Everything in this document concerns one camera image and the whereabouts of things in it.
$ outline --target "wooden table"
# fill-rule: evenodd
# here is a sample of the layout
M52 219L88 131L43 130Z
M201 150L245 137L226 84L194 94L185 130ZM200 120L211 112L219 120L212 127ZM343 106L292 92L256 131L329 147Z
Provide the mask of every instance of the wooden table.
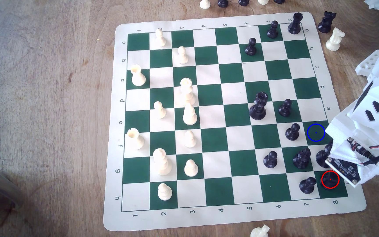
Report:
M325 49L341 109L366 84L355 67L379 48L379 11L362 0L252 0L202 10L199 0L0 1L0 170L24 191L0 236L379 236L379 176L367 182L360 213L141 232L103 226L115 28L124 23L324 11L346 33L339 51Z

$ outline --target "red circle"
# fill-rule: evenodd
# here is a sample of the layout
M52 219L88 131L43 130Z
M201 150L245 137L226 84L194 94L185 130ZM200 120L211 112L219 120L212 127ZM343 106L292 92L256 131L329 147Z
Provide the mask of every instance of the red circle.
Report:
M339 179L339 180L337 181L337 184L336 184L333 188L329 188L329 187L325 186L324 183L323 183L323 177L324 177L325 173L327 173L327 172L334 172L334 173L337 175L337 178ZM323 175L321 176L321 184L322 184L324 187L328 188L328 189L334 189L335 187L337 187L337 185L339 185L339 182L340 182L339 174L336 173L334 170L327 170L327 171L325 171L325 172L323 173Z

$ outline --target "chessboard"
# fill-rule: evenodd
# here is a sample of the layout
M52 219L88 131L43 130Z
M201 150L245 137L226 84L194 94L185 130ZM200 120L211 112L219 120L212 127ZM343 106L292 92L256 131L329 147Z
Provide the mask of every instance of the chessboard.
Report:
M315 21L302 12L301 32L292 35L293 13L145 22L119 25L115 32L111 116L106 170L104 226L112 231L165 229L229 224L334 213L366 208L362 187L339 180L333 189L320 184L329 170L315 155L331 138L325 134L340 112L324 59ZM271 21L278 21L278 36L268 38ZM155 30L166 44L158 47ZM256 39L257 53L245 48ZM189 60L179 64L178 47ZM139 65L146 82L135 86L130 67ZM196 98L194 125L183 122L180 81L190 78ZM249 108L256 94L266 92L266 116L254 120ZM292 100L291 115L278 113L285 99ZM157 119L154 103L166 116ZM300 126L299 138L290 141L285 131ZM130 146L127 131L135 128L145 142ZM191 130L197 140L184 146ZM163 148L172 164L168 175L158 175L153 151ZM311 150L305 169L293 164L303 148ZM277 165L263 164L271 151ZM192 159L198 173L184 173ZM314 191L305 194L299 183L314 177ZM172 190L162 201L160 183Z

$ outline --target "green square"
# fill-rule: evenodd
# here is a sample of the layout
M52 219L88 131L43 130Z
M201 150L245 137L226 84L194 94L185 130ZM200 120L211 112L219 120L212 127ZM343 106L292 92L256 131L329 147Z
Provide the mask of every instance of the green square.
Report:
M150 132L150 110L125 111L125 133L131 128Z
M245 53L245 48L248 46L248 44L240 44L239 45L239 51L241 54L241 60L242 62L258 62L258 61L264 61L264 55L263 55L263 48L261 46L261 43L256 43L255 47L257 48L257 53L254 55L247 55Z
M255 97L260 92L266 92L266 94L268 95L267 101L272 101L270 86L268 84L268 81L245 82L245 89L246 89L246 96L249 103L253 103L255 100Z
M149 50L149 33L128 34L128 51Z
M286 174L260 175L260 183L263 202L286 202L291 200Z
M195 47L195 65L218 64L216 46Z
M232 178L208 178L204 180L206 186L207 206L233 205Z
M305 169L298 169L293 164L293 158L307 146L294 146L294 147L282 147L283 160L285 161L286 173L295 173L295 172L307 172L314 171L313 164L309 161L308 166Z
M175 131L150 132L150 155L157 148L163 148L166 155L176 154Z
M197 85L197 71L195 66L190 67L174 67L173 68L173 86L181 86L181 80L183 78L189 78L192 81L192 85Z
M216 28L216 45L238 44L236 27Z
M229 151L232 176L258 175L255 150Z
M347 190L345 186L345 181L343 178L340 178L339 185L334 189L326 189L321 183L321 177L326 171L315 171L315 180L317 181L318 193L320 198L338 198L338 197L348 197Z
M256 149L280 147L277 124L252 126L252 134L254 136L254 145Z
M282 30L280 28L280 25L277 27L277 37L274 39L271 39L267 36L267 31L270 29L270 24L267 25L259 25L258 30L260 31L260 38L261 42L275 42L275 41L283 41L282 37Z
M312 121L302 123L304 125L305 134L309 137L307 138L308 145L327 145L330 142L331 137L324 131L324 129L329 126L328 121Z
M222 83L243 82L242 63L219 64Z
M187 164L187 160L193 160L198 166L198 173L194 177L189 177L184 172L184 167ZM184 179L198 179L204 178L203 172L203 154L185 154L185 155L176 155L176 175L178 180Z
M321 98L317 78L292 79L295 86L296 97L300 99Z
M173 87L161 87L150 89L150 109L155 109L156 101L162 103L163 108L173 108Z
M203 152L227 151L226 128L209 128L201 130Z
M122 183L150 182L150 157L123 159Z
M226 127L251 125L247 104L224 105Z
M194 36L192 30L177 30L172 31L172 48L193 47L194 46Z
M200 128L200 110L198 107L194 107L195 114L197 115L197 121L193 125L187 125L184 123L182 116L184 116L184 108L175 108L175 130L190 130Z
M292 78L287 60L266 61L266 69L269 80Z
M223 105L222 87L220 84L198 85L198 104L206 105Z
M299 112L299 106L297 100L292 100L291 115L283 117L279 114L279 107L284 101L273 101L274 114L276 115L276 121L281 123L296 123L302 122L301 113Z
M167 201L161 200L157 195L161 183L166 184L172 190L172 196ZM176 181L150 183L150 210L178 208L178 189L176 186Z
M309 49L306 40L285 41L288 59L309 58Z
M150 68L172 67L172 50L158 49L150 50Z

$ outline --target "blue circle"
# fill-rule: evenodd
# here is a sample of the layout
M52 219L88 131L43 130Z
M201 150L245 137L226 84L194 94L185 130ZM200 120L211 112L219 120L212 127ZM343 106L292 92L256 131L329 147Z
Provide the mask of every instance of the blue circle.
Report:
M323 135L323 137L322 137L321 139L319 139L319 140L312 140L312 139L309 137L308 132L309 132L309 129L310 129L313 125L319 125L319 126L322 127L323 130L324 130L324 135ZM308 130L307 130L307 136L308 136L308 138L309 138L311 141L313 141L313 142L319 142L319 141L321 141L322 139L324 139L324 137L325 137L325 128L324 128L323 126L321 126L321 124L311 124L311 126L308 127Z

